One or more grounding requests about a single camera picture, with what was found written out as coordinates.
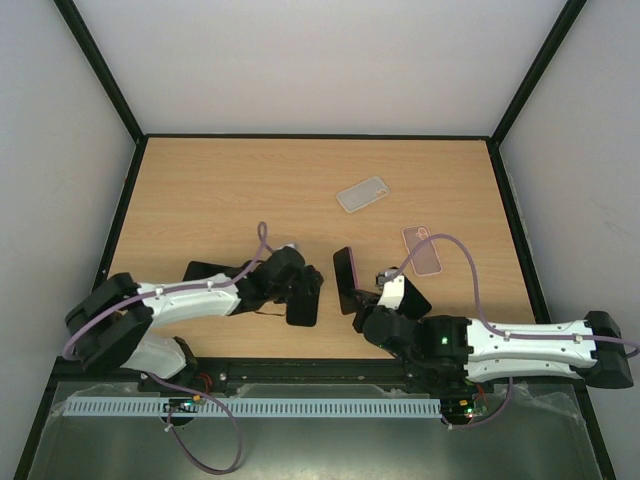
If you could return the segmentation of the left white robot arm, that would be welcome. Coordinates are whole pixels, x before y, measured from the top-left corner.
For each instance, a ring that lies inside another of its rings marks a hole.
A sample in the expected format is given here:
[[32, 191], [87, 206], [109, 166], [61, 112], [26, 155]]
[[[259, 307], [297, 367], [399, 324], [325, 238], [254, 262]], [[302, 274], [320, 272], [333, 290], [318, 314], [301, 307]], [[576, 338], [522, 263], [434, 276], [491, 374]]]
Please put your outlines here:
[[192, 261], [177, 283], [135, 281], [128, 272], [107, 279], [74, 307], [65, 324], [67, 360], [86, 373], [117, 368], [170, 380], [192, 366], [192, 353], [178, 337], [155, 329], [201, 317], [230, 317], [282, 304], [290, 326], [317, 322], [324, 279], [292, 246], [253, 258], [239, 267]]

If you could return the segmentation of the purple phone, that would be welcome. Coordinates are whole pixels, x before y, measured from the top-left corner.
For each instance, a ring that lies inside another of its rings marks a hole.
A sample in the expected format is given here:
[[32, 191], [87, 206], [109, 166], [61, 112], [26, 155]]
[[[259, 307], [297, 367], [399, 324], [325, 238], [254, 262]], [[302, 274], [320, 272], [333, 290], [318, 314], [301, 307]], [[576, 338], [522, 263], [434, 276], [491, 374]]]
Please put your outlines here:
[[355, 313], [357, 310], [355, 296], [357, 281], [352, 249], [346, 246], [336, 251], [333, 254], [333, 265], [341, 313], [343, 315]]

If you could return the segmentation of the pink phone case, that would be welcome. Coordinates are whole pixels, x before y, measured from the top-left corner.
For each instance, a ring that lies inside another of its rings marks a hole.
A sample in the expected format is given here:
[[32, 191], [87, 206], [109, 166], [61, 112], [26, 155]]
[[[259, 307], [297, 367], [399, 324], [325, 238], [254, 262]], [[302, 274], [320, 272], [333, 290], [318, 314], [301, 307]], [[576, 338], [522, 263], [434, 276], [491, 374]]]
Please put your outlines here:
[[431, 276], [442, 272], [442, 265], [433, 243], [426, 243], [417, 250], [417, 247], [429, 236], [430, 231], [424, 225], [402, 229], [404, 244], [411, 257], [410, 264], [417, 276]]

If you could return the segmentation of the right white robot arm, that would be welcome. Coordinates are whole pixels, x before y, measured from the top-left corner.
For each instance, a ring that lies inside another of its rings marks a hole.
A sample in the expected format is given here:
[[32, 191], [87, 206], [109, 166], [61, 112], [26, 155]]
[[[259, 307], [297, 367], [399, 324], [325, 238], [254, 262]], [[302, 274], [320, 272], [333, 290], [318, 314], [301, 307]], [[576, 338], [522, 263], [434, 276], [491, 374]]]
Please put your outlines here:
[[557, 324], [500, 324], [429, 313], [412, 292], [398, 307], [356, 294], [354, 330], [435, 392], [515, 377], [562, 377], [599, 389], [634, 384], [621, 330], [604, 311]]

